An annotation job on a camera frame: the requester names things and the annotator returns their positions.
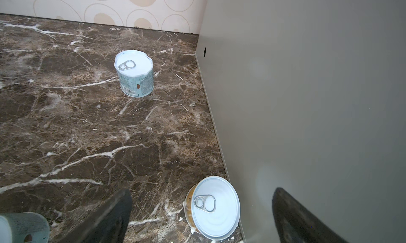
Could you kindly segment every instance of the pull tab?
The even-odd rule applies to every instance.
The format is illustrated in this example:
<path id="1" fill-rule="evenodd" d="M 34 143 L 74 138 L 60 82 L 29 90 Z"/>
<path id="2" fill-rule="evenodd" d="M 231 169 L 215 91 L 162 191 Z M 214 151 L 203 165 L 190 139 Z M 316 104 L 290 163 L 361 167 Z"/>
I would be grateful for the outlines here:
<path id="1" fill-rule="evenodd" d="M 130 68 L 135 68 L 135 62 L 133 62 L 132 60 L 125 61 L 119 65 L 119 70 L 127 70 Z"/>
<path id="2" fill-rule="evenodd" d="M 196 208 L 207 213 L 213 213 L 216 210 L 216 199 L 212 195 L 199 195 L 193 200 Z"/>

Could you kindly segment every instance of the white can lid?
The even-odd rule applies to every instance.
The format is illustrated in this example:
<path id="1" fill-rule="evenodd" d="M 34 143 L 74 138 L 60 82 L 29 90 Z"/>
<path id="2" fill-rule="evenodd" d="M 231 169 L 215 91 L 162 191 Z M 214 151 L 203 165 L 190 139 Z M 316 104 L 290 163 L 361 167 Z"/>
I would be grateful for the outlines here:
<path id="1" fill-rule="evenodd" d="M 126 76 L 136 77 L 150 72 L 153 64 L 152 59 L 146 53 L 126 50 L 116 55 L 114 67 Z"/>
<path id="2" fill-rule="evenodd" d="M 11 243 L 12 242 L 12 234 L 10 224 L 8 220 L 0 215 L 0 235 L 2 238 L 2 242 L 4 243 Z"/>
<path id="3" fill-rule="evenodd" d="M 192 217 L 205 237 L 212 240 L 227 238 L 240 220 L 240 201 L 236 190 L 218 176 L 201 180 L 192 196 Z"/>

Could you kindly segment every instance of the brown marble floor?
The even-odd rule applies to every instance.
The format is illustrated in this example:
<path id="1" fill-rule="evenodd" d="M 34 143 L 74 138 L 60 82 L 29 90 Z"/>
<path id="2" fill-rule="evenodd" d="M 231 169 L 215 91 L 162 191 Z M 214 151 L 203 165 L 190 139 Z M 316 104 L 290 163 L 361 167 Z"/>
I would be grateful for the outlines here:
<path id="1" fill-rule="evenodd" d="M 225 177 L 194 58 L 197 35 L 0 15 L 0 212 L 37 212 L 57 242 L 115 191 L 133 209 L 125 242 L 211 242 L 182 202 Z M 114 57 L 154 61 L 155 88 L 130 98 Z M 239 228 L 223 242 L 241 241 Z"/>

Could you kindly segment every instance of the can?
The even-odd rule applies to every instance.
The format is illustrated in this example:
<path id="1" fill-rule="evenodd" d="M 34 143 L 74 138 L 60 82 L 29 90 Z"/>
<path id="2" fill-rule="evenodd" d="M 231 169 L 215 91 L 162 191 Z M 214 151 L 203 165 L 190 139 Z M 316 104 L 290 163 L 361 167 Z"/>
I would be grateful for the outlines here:
<path id="1" fill-rule="evenodd" d="M 116 55 L 114 67 L 121 90 L 130 97 L 141 98 L 154 89 L 152 59 L 144 52 L 126 50 Z"/>
<path id="2" fill-rule="evenodd" d="M 185 200 L 185 217 L 193 231 L 211 240 L 229 237 L 240 220 L 240 200 L 226 179 L 210 176 L 194 185 Z"/>
<path id="3" fill-rule="evenodd" d="M 49 234 L 48 221 L 38 213 L 0 213 L 1 242 L 47 243 Z"/>

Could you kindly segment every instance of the dented can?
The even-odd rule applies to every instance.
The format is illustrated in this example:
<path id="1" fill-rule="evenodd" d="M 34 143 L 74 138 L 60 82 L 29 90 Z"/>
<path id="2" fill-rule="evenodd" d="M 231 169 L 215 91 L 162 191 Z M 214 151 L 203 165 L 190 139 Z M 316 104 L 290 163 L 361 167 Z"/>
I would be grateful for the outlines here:
<path id="1" fill-rule="evenodd" d="M 237 192 L 218 176 L 209 176 L 194 185 L 186 196 L 184 210 L 192 233 L 212 240 L 229 237 L 240 220 Z"/>
<path id="2" fill-rule="evenodd" d="M 126 50 L 116 55 L 114 62 L 121 90 L 134 98 L 144 97 L 154 89 L 152 59 L 144 52 Z"/>

